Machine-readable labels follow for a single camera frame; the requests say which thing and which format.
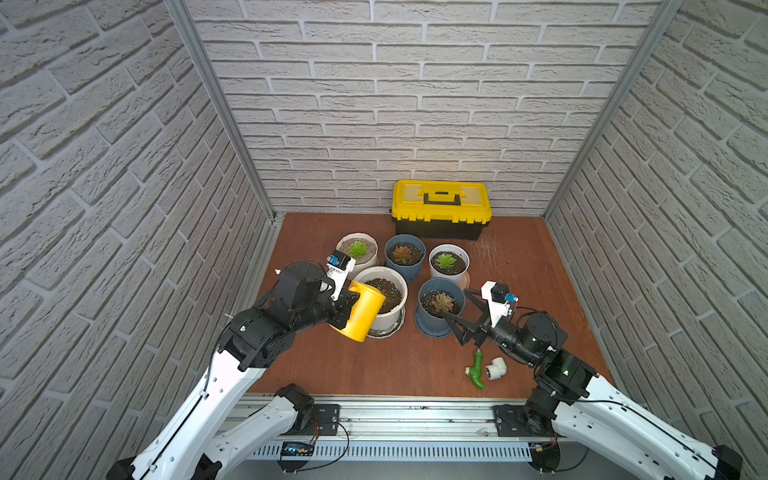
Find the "yellow watering can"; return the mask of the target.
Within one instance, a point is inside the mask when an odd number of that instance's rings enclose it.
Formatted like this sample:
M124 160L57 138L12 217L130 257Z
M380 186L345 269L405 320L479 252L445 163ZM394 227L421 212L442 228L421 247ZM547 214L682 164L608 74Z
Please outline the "yellow watering can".
M351 304L349 313L342 311L342 320L346 324L333 328L347 338L364 342L386 297L375 287L352 281L348 289L342 290L339 300L352 300L353 293L358 297Z

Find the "blue-grey plant pot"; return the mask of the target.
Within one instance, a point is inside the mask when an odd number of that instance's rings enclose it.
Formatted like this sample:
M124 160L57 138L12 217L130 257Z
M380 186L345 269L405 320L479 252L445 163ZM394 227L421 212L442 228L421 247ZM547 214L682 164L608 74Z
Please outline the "blue-grey plant pot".
M416 325L427 337L444 338L452 333L445 315L460 315L465 303L464 292L456 283L442 278L430 279L418 293Z
M426 247L418 237L397 234L386 244L385 264L398 272L406 282L412 282L421 272L425 255Z

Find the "small white ribbed pot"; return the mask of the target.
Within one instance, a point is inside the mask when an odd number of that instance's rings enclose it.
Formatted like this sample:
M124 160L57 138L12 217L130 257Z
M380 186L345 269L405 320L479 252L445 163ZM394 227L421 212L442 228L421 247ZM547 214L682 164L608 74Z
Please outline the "small white ribbed pot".
M432 249L428 257L432 278L441 278L468 288L470 258L465 250L454 244L441 244Z

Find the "large white round pot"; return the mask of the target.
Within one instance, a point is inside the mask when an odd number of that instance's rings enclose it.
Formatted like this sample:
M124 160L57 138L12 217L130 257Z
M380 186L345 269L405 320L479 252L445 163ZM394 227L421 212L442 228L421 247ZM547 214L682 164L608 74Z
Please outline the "large white round pot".
M361 271L355 280L375 287L386 297L372 328L385 328L399 318L403 318L405 321L408 286L398 272L388 267L371 267Z

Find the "cream faceted pot clay soil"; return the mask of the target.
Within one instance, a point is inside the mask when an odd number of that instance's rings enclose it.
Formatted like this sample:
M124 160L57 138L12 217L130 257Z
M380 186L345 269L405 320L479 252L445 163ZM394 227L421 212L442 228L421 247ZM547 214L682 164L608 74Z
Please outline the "cream faceted pot clay soil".
M336 249L355 260L354 268L349 276L350 279L354 279L365 269L379 265L378 244L368 234L348 234L337 243Z

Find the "white pipe elbow fitting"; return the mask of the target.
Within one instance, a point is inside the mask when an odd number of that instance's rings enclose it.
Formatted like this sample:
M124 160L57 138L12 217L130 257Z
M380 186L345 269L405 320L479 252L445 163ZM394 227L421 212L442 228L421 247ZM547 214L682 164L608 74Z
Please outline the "white pipe elbow fitting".
M508 372L508 366L502 357L494 358L485 366L486 378L490 381L499 380Z

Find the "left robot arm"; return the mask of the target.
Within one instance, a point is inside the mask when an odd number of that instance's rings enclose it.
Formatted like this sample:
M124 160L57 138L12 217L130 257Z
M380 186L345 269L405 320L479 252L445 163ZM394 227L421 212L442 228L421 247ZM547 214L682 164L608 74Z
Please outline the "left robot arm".
M299 333L328 324L354 341L366 339L385 297L349 279L354 264L334 251L325 265L297 260L282 268L273 287L224 329L203 378L170 423L142 453L117 461L108 478L222 478L273 438L304 430L314 400L295 384L237 426L220 428Z

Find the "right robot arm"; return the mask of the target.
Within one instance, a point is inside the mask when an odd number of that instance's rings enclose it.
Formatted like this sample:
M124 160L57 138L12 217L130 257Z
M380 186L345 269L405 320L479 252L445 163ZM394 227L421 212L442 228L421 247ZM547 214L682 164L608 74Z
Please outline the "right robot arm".
M568 335L547 312L530 311L515 321L517 298L507 285L488 281L465 293L480 318L472 322L452 313L444 318L461 344L490 340L533 369L536 386L522 413L531 433L550 427L639 479L740 478L738 452L675 429L620 392L565 349Z

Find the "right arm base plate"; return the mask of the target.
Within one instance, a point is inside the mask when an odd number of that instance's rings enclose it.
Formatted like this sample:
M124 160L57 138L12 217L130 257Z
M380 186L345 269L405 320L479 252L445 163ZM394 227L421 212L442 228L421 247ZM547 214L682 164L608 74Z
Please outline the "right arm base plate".
M492 413L498 437L554 436L551 421L523 405L494 405Z

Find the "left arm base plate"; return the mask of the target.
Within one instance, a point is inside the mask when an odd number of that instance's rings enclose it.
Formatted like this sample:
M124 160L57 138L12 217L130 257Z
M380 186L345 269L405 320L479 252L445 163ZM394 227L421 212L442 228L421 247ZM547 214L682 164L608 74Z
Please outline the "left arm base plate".
M299 413L289 435L336 436L341 407L339 404L315 403L312 410Z

